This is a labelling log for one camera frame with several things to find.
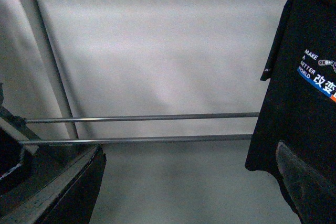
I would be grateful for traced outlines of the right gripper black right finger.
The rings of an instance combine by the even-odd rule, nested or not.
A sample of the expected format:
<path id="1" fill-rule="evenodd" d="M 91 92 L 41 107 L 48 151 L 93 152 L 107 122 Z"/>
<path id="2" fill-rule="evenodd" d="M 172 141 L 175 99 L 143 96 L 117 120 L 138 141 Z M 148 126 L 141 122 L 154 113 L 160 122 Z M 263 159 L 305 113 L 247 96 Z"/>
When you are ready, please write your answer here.
<path id="1" fill-rule="evenodd" d="M 335 184 L 280 141 L 276 161 L 285 188 L 303 223 L 335 223 Z"/>

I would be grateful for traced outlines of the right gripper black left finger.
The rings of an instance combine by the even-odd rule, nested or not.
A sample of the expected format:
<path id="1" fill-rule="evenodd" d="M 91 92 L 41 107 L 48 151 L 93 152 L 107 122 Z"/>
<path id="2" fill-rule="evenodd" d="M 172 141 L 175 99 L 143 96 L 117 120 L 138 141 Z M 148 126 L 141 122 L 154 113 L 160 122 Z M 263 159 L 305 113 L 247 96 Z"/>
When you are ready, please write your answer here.
<path id="1" fill-rule="evenodd" d="M 31 176 L 1 196 L 1 223 L 89 223 L 106 166 L 102 147 L 64 164 L 43 147 L 33 158 Z"/>

